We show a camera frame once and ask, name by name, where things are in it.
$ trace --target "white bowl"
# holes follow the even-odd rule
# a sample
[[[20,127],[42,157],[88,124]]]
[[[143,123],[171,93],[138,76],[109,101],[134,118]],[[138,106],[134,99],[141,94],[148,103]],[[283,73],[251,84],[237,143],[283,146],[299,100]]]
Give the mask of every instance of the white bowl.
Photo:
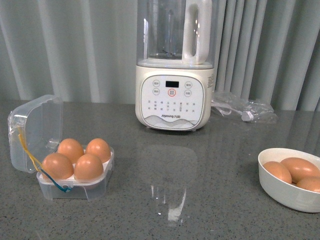
[[[263,165],[270,161],[281,162],[283,159],[296,157],[308,160],[320,169],[320,158],[312,154],[287,149],[269,148],[258,155],[259,179],[265,192],[279,203],[306,213],[320,212],[320,193],[305,190],[286,183],[270,174]]]

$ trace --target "plastic bag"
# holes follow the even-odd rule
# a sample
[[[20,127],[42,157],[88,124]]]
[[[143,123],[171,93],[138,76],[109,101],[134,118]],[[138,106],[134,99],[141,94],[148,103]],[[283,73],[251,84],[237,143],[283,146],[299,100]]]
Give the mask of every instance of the plastic bag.
[[[244,100],[231,92],[213,92],[211,110],[226,118],[248,123],[275,124],[278,116],[272,106],[262,100]]]

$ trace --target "speckled countertop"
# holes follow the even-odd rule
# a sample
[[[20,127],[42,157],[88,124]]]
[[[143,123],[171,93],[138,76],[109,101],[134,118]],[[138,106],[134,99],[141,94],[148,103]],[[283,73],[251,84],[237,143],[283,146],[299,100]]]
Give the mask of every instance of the speckled countertop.
[[[36,178],[10,160],[0,101],[0,239],[319,239],[320,213],[299,212],[259,183],[258,154],[291,148],[320,156],[320,113],[278,111],[277,124],[211,114],[192,132],[148,129],[129,104],[63,105],[63,138],[105,139],[115,151],[106,194],[46,200]]]

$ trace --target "blue wire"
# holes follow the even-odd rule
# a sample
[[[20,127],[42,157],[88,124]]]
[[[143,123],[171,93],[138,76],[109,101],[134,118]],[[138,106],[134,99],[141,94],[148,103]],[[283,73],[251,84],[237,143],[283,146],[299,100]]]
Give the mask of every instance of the blue wire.
[[[67,192],[70,192],[70,191],[72,190],[72,188],[70,188],[70,187],[64,188],[64,187],[60,186],[60,185],[59,185],[58,183],[56,183],[56,181],[55,181],[48,173],[46,173],[43,169],[41,169],[41,172],[43,172],[43,173],[53,182],[53,184],[56,185],[56,187],[57,187],[58,189],[60,189],[61,191],[67,193]]]

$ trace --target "egg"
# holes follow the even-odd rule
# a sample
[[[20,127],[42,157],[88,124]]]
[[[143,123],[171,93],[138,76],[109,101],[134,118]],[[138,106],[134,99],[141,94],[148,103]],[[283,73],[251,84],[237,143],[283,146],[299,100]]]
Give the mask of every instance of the egg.
[[[54,152],[46,156],[42,162],[42,169],[49,174],[54,180],[67,179],[74,174],[74,166],[68,157]]]
[[[85,154],[84,148],[77,140],[73,138],[64,139],[57,149],[57,152],[67,156],[75,164],[77,160]]]
[[[289,170],[292,182],[295,184],[306,177],[320,177],[317,166],[303,158],[288,157],[281,163]]]
[[[85,153],[96,155],[102,163],[107,162],[111,157],[109,144],[101,138],[91,140],[86,146]]]
[[[292,178],[289,170],[280,162],[277,161],[268,161],[263,167],[276,178],[291,184]]]
[[[312,192],[320,193],[320,177],[309,176],[301,179],[297,184],[297,187]]]
[[[93,180],[98,178],[104,172],[104,166],[99,157],[85,153],[74,166],[74,179]]]

